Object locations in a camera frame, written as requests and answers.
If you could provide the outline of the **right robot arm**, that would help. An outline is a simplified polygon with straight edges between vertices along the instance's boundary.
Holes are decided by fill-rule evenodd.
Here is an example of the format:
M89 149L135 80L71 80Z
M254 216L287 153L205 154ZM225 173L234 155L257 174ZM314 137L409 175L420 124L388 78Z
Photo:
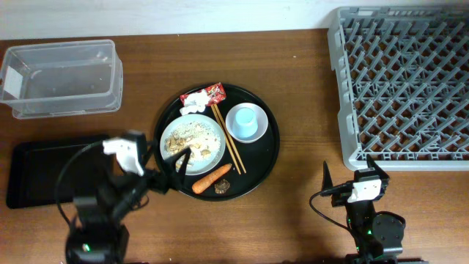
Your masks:
M348 231L356 247L355 254L348 254L345 263L423 263L422 259L399 259L403 252L406 221L392 212L377 212L374 203L385 194L390 177L370 155L366 168L354 171L354 178L334 185L326 163L323 164L322 188L310 197L330 197L334 208L344 207L346 224L327 217L315 207L311 209L325 220Z

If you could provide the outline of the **pale grey plate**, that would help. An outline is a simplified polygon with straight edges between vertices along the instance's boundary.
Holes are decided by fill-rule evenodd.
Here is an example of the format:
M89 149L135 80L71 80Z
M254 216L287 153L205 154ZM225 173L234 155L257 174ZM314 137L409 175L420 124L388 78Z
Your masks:
M213 169L224 155L226 141L219 124L202 114L187 114L170 122L160 137L163 160L189 147L186 175L201 175Z

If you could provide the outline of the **brown mushroom piece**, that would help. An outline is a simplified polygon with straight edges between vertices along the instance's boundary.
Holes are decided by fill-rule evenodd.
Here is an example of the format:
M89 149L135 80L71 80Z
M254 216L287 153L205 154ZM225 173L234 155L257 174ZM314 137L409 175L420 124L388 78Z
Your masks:
M228 180L226 180L226 179L219 180L214 185L215 193L216 194L225 194L228 191L228 189L230 188L230 186L231 186L231 184Z

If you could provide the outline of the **red snack wrapper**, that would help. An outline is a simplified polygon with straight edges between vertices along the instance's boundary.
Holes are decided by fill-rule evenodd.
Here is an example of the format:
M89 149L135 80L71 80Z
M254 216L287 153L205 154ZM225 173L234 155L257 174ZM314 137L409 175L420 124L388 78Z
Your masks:
M210 98L210 101L206 106L211 106L211 105L214 105L214 104L218 104L221 101L226 99L226 92L225 92L225 89L224 89L222 83L213 84L211 86L208 86L208 87L205 87L205 88L202 88L202 89L207 92L207 94Z

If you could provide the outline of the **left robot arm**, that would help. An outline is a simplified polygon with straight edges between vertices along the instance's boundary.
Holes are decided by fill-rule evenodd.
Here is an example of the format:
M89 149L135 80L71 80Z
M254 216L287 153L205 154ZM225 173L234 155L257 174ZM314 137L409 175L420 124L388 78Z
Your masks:
M67 263L123 263L129 232L122 220L144 207L142 198L148 191L166 194L179 191L191 156L185 147L163 163L167 172L147 169L158 143L148 142L144 133L129 131L121 137L91 143L70 158L59 173L54 198L59 212L69 227L65 244ZM124 175L108 176L91 190L91 194L73 198L77 214L69 219L59 200L59 188L69 166L94 147L102 147L106 155L115 155Z

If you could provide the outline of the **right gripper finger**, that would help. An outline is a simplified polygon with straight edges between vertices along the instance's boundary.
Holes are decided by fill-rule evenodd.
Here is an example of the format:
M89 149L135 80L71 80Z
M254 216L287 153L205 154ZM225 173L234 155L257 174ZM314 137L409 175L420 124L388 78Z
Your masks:
M333 181L330 176L330 171L328 168L328 164L326 161L322 163L323 165L323 179L322 179L322 188L321 188L321 196L326 197L330 195L330 190L333 188Z
M373 157L370 156L370 154L366 155L366 164L369 168L373 168L375 171L381 171L382 169L377 165L376 161L373 159Z

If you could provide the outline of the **white tissue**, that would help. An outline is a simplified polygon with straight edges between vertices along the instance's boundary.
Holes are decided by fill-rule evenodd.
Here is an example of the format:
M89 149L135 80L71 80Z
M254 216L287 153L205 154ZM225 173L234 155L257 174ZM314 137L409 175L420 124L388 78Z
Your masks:
M183 104L183 107L180 109L180 113L184 116L186 114L203 112L206 105L209 103L210 98L207 92L202 89L188 95L181 95L180 100Z

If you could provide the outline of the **rice and food scraps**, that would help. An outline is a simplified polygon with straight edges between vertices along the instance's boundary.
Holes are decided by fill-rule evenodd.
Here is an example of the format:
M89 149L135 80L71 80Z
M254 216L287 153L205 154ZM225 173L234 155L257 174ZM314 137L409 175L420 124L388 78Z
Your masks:
M187 166L190 171L197 166L205 166L217 156L221 148L221 138L212 126L203 122L179 124L164 138L163 153L170 157L186 147L191 149Z

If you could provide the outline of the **orange carrot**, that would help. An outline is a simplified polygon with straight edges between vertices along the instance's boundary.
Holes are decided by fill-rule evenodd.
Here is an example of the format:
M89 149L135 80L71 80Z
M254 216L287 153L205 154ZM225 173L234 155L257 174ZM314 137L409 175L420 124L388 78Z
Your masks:
M225 164L220 166L215 171L204 176L202 179L196 181L192 185L192 191L195 194L200 194L209 188L216 180L225 175L232 168L232 164Z

